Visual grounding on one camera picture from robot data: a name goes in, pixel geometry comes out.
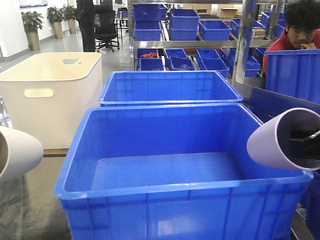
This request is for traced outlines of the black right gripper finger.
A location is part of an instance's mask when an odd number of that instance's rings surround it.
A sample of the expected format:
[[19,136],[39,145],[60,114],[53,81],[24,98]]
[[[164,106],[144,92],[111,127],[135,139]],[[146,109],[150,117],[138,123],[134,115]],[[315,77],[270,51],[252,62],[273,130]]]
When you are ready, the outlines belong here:
[[292,130],[288,139],[289,152],[299,159],[320,159],[320,131]]

